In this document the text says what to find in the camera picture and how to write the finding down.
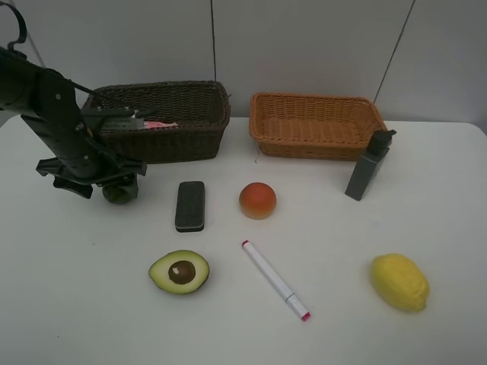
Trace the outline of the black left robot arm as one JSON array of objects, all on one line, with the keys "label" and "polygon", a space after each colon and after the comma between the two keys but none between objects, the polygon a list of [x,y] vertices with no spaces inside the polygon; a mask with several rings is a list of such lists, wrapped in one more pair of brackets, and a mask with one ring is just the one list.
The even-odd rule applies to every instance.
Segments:
[{"label": "black left robot arm", "polygon": [[72,82],[6,49],[1,50],[1,107],[20,114],[53,152],[36,170],[53,176],[55,188],[90,198],[98,186],[107,201],[119,205],[137,198],[145,162],[118,154],[99,136],[107,119],[129,118],[133,109],[79,109]]}]

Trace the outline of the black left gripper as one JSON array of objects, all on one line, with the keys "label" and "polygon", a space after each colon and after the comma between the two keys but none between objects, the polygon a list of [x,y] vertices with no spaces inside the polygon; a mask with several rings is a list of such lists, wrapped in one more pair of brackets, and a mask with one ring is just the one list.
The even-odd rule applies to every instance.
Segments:
[{"label": "black left gripper", "polygon": [[90,199],[91,185],[135,185],[146,174],[144,161],[123,157],[95,141],[86,130],[40,129],[36,136],[55,154],[40,160],[36,171],[54,176],[53,186]]}]

